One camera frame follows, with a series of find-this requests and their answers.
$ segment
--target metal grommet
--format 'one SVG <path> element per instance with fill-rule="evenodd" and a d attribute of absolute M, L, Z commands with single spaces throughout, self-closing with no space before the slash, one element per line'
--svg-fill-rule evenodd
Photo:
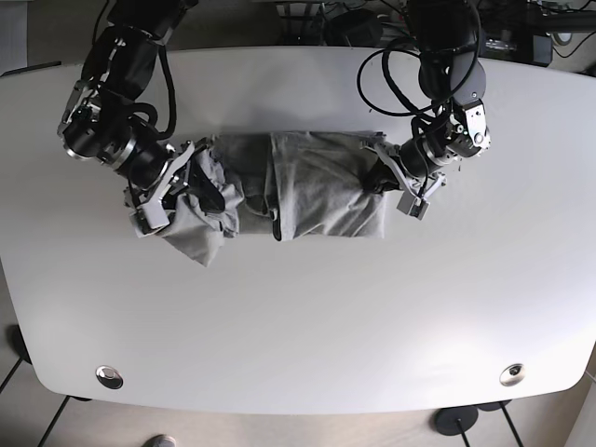
<path fill-rule="evenodd" d="M 525 366 L 523 366 L 521 363 L 511 365 L 501 373 L 501 385 L 515 386 L 525 378 L 525 374 Z"/>
<path fill-rule="evenodd" d="M 120 373 L 111 366 L 100 366 L 95 371 L 95 376 L 106 388 L 119 389 L 124 385 L 124 379 Z"/>

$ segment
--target black cable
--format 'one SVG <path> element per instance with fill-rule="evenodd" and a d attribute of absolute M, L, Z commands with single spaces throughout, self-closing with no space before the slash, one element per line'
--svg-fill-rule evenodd
<path fill-rule="evenodd" d="M 54 418 L 52 419 L 52 422 L 49 423 L 49 426 L 47 427 L 46 433 L 44 433 L 43 438 L 37 444 L 37 447 L 43 447 L 43 445 L 46 443 L 47 438 L 49 437 L 50 433 L 54 429 L 54 426 L 58 422 L 58 419 L 60 419 L 60 416 L 61 416 L 62 412 L 64 411 L 64 408 L 66 407 L 66 404 L 68 403 L 68 401 L 70 400 L 70 398 L 71 398 L 70 396 L 66 396 L 64 398 L 64 400 L 62 401 L 62 404 L 61 404 L 60 408 L 58 409 L 58 411 L 54 415 Z"/>
<path fill-rule="evenodd" d="M 342 6 L 347 9 L 348 11 L 355 11 L 357 9 L 362 9 L 363 7 L 366 6 L 366 4 L 368 3 L 369 0 L 364 0 L 364 2 L 362 2 L 362 5 L 358 5 L 357 7 L 349 7 L 348 5 L 346 5 L 345 3 L 342 3 Z"/>
<path fill-rule="evenodd" d="M 153 117 L 150 117 L 149 118 L 149 121 L 147 121 L 145 119 L 142 119 L 138 115 L 132 115 L 132 116 L 129 116 L 129 119 L 132 120 L 132 121 L 134 121 L 134 122 L 136 122 L 136 123 L 138 123 L 138 124 L 140 124 L 140 125 L 142 125 L 142 126 L 144 126 L 144 127 L 147 126 L 147 123 L 149 125 L 153 126 L 153 127 L 155 127 L 155 125 L 156 125 L 156 119 L 154 120 Z"/>
<path fill-rule="evenodd" d="M 178 111 L 176 110 L 176 88 L 174 87 L 174 80 L 171 77 L 171 70 L 168 63 L 168 51 L 165 46 L 159 48 L 159 62 L 161 63 L 161 70 L 164 72 L 166 78 L 166 86 L 168 87 L 168 105 L 169 105 L 169 121 L 168 127 L 165 131 L 159 132 L 159 140 L 167 140 L 171 138 L 176 130 L 178 121 Z"/>
<path fill-rule="evenodd" d="M 516 430 L 515 426 L 513 425 L 513 421 L 511 420 L 511 417 L 509 416 L 507 408 L 505 408 L 505 404 L 503 402 L 499 402 L 499 406 L 501 407 L 501 410 L 503 410 L 503 414 L 505 415 L 505 418 L 507 419 L 509 428 L 511 428 L 511 432 L 513 433 L 513 436 L 515 437 L 515 441 L 518 443 L 519 447 L 523 447 L 522 439 L 520 438 L 520 435 L 518 435 L 518 430 Z"/>
<path fill-rule="evenodd" d="M 322 11 L 323 11 L 323 12 L 322 12 L 322 14 L 323 14 L 323 17 L 325 17 L 325 14 L 329 14 L 330 12 L 333 12 L 335 9 L 337 9 L 337 7 L 339 7 L 339 4 L 338 4 L 338 3 L 336 3 L 335 5 L 333 5 L 333 7 L 332 7 L 332 8 L 331 8 L 329 11 L 326 11 L 326 10 L 325 10 L 325 8 L 323 8 L 323 9 L 322 9 Z"/>
<path fill-rule="evenodd" d="M 455 421 L 455 423 L 457 424 L 457 428 L 459 428 L 459 433 L 462 435 L 462 438 L 464 439 L 464 443 L 465 443 L 466 447 L 469 447 L 469 442 L 467 441 L 466 432 L 464 431 L 464 428 L 462 427 L 462 421 L 460 419 L 457 419 Z"/>
<path fill-rule="evenodd" d="M 103 13 L 105 12 L 105 10 L 108 8 L 109 5 L 110 5 L 110 0 L 105 0 L 105 3 L 103 4 L 103 8 L 100 11 L 100 15 L 97 16 L 97 19 L 95 20 L 95 26 L 93 26 L 93 37 L 91 39 L 91 45 L 95 45 L 95 42 L 97 41 L 97 32 L 100 28 L 100 21 L 102 21 Z"/>
<path fill-rule="evenodd" d="M 590 39 L 595 34 L 596 34 L 596 31 L 593 31 L 590 34 L 588 34 L 586 37 L 584 37 L 584 39 L 577 45 L 577 47 L 575 47 L 574 50 L 569 54 L 562 55 L 559 51 L 557 51 L 557 48 L 553 47 L 552 49 L 554 50 L 555 53 L 557 53 L 559 55 L 560 58 L 563 58 L 563 59 L 571 58 L 574 55 L 574 53 L 579 50 L 579 47 L 581 47 L 588 39 Z"/>
<path fill-rule="evenodd" d="M 10 370 L 10 372 L 8 373 L 7 378 L 4 379 L 4 382 L 2 382 L 2 385 L 0 386 L 0 394 L 2 394 L 2 391 L 4 391 L 4 388 L 7 387 L 8 382 L 10 382 L 10 379 L 12 378 L 12 376 L 15 375 L 15 372 L 17 371 L 17 369 L 19 368 L 21 363 L 22 363 L 22 359 L 19 358 L 17 360 L 17 362 L 15 363 L 15 366 L 13 366 L 12 370 Z"/>
<path fill-rule="evenodd" d="M 115 130 L 134 114 L 147 115 L 149 118 L 149 123 L 146 123 L 142 120 L 141 121 L 146 126 L 151 126 L 153 129 L 155 128 L 150 124 L 157 121 L 157 110 L 153 105 L 144 102 L 125 105 L 118 111 L 114 119 L 112 119 L 106 130 L 102 133 L 102 138 L 100 139 L 101 147 L 109 144 L 110 138 L 112 137 L 112 134 L 115 132 Z"/>
<path fill-rule="evenodd" d="M 402 44 L 404 42 L 404 40 L 405 39 L 402 37 L 393 39 L 391 42 L 389 42 L 387 44 L 386 49 L 395 49 L 395 47 L 397 45 Z M 412 104 L 412 102 L 406 97 L 406 95 L 403 94 L 403 92 L 400 90 L 398 85 L 395 83 L 395 81 L 391 77 L 391 73 L 390 73 L 390 69 L 389 69 L 389 56 L 390 55 L 391 55 L 391 53 L 389 51 L 385 51 L 383 53 L 383 56 L 381 57 L 381 70 L 383 71 L 383 77 L 385 78 L 385 81 L 389 85 L 389 88 L 391 89 L 393 94 L 398 98 L 398 100 L 401 102 L 401 104 L 410 112 L 416 112 L 418 110 L 418 108 Z"/>
<path fill-rule="evenodd" d="M 417 115 L 422 115 L 424 112 L 427 112 L 429 110 L 433 110 L 438 108 L 439 106 L 447 103 L 448 101 L 451 100 L 451 98 L 454 96 L 454 94 L 459 91 L 459 89 L 461 87 L 463 87 L 467 80 L 471 77 L 472 72 L 474 71 L 474 68 L 476 67 L 476 63 L 478 62 L 478 57 L 480 56 L 480 52 L 481 52 L 481 18 L 480 15 L 478 13 L 478 10 L 471 4 L 468 3 L 470 9 L 472 10 L 472 14 L 474 15 L 474 19 L 476 20 L 476 25 L 477 25 L 477 36 L 476 36 L 476 48 L 474 50 L 474 58 L 472 59 L 472 63 L 470 64 L 469 68 L 467 69 L 466 74 L 464 75 L 464 77 L 462 78 L 462 80 L 459 82 L 459 84 L 457 84 L 457 86 L 455 86 L 455 88 L 453 90 L 451 90 L 447 95 L 445 95 L 444 97 L 438 99 L 437 101 L 435 101 L 434 103 L 430 104 L 427 107 L 423 107 L 422 109 L 416 109 L 415 112 L 407 112 L 407 113 L 403 113 L 403 112 L 390 112 L 388 110 L 382 109 L 380 107 L 377 107 L 376 105 L 374 105 L 372 102 L 369 101 L 369 99 L 364 95 L 364 92 L 362 91 L 362 72 L 364 71 L 364 67 L 366 66 L 366 64 L 375 56 L 379 55 L 379 54 L 383 54 L 384 52 L 387 51 L 396 51 L 396 49 L 391 49 L 391 50 L 387 50 L 386 48 L 375 51 L 372 55 L 370 55 L 368 58 L 366 58 L 364 60 L 364 62 L 361 64 L 361 66 L 359 67 L 358 70 L 358 74 L 356 77 L 356 86 L 358 89 L 358 94 L 360 95 L 360 97 L 362 98 L 362 100 L 369 106 L 371 107 L 374 111 L 383 114 L 383 115 L 388 115 L 388 116 L 417 116 Z M 398 52 L 405 52 L 406 54 L 409 54 L 409 52 L 405 51 L 405 50 L 400 50 Z"/>

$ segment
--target crumpled fabric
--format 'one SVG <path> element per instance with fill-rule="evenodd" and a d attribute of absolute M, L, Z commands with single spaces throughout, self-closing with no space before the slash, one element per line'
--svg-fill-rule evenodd
<path fill-rule="evenodd" d="M 279 240 L 304 235 L 384 237 L 383 195 L 362 190 L 379 137 L 320 132 L 271 136 L 278 190 Z"/>
<path fill-rule="evenodd" d="M 224 168 L 213 158 L 211 149 L 194 156 L 225 199 L 225 211 L 220 214 L 204 212 L 196 196 L 180 194 L 176 198 L 176 211 L 171 224 L 157 235 L 190 259 L 207 267 L 215 259 L 224 240 L 238 235 L 237 207 L 244 197 L 233 183 L 226 180 Z"/>
<path fill-rule="evenodd" d="M 208 214 L 198 199 L 178 196 L 172 224 L 158 233 L 208 266 L 226 238 L 269 233 L 280 241 L 305 235 L 383 237 L 386 200 L 362 179 L 377 155 L 365 149 L 378 134 L 276 132 L 212 137 L 196 155 L 225 198 Z"/>

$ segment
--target shoe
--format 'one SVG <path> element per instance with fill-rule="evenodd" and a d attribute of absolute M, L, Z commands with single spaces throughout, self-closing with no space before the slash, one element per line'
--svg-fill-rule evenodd
<path fill-rule="evenodd" d="M 151 447 L 176 447 L 176 440 L 172 436 L 161 435 L 153 440 Z"/>

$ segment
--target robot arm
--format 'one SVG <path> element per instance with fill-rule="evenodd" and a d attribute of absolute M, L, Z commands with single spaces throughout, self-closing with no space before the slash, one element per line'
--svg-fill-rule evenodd
<path fill-rule="evenodd" d="M 224 198 L 192 157 L 202 147 L 189 142 L 177 151 L 165 142 L 176 128 L 176 98 L 165 45 L 196 3 L 117 0 L 108 16 L 111 26 L 89 52 L 58 128 L 70 156 L 95 158 L 127 179 L 127 205 L 133 209 L 140 236 L 169 225 L 169 210 L 184 192 L 197 196 L 205 212 L 225 209 Z M 375 193 L 402 190 L 399 209 L 421 219 L 427 199 L 444 184 L 439 169 L 480 154 L 488 148 L 490 136 L 481 102 L 486 79 L 478 63 L 478 13 L 467 0 L 410 0 L 409 10 L 420 49 L 420 87 L 431 105 L 416 109 L 407 100 L 391 79 L 389 51 L 382 50 L 385 78 L 408 110 L 388 114 L 413 116 L 413 137 L 402 146 L 373 148 L 379 162 L 364 188 Z M 156 108 L 136 102 L 151 80 L 157 58 L 169 93 L 169 123 L 163 131 L 156 129 Z"/>
<path fill-rule="evenodd" d="M 177 152 L 164 143 L 176 128 L 176 96 L 165 45 L 197 0 L 118 0 L 88 54 L 58 128 L 64 148 L 78 159 L 95 158 L 126 178 L 127 204 L 140 236 L 169 224 L 167 209 L 190 191 L 201 207 L 222 212 L 224 198 L 209 182 L 188 143 Z M 135 102 L 159 58 L 169 94 L 168 127 L 156 129 L 157 110 Z"/>
<path fill-rule="evenodd" d="M 479 156 L 490 147 L 491 137 L 481 100 L 486 74 L 478 62 L 478 11 L 467 0 L 410 0 L 408 6 L 411 31 L 420 50 L 419 84 L 431 105 L 417 109 L 390 76 L 390 51 L 403 39 L 381 51 L 382 68 L 386 82 L 408 113 L 391 113 L 370 103 L 361 91 L 360 70 L 359 92 L 367 104 L 386 115 L 413 116 L 409 141 L 402 146 L 375 145 L 379 161 L 364 180 L 364 189 L 375 193 L 403 191 L 398 209 L 422 219 L 428 198 L 446 184 L 440 169 L 462 158 Z"/>

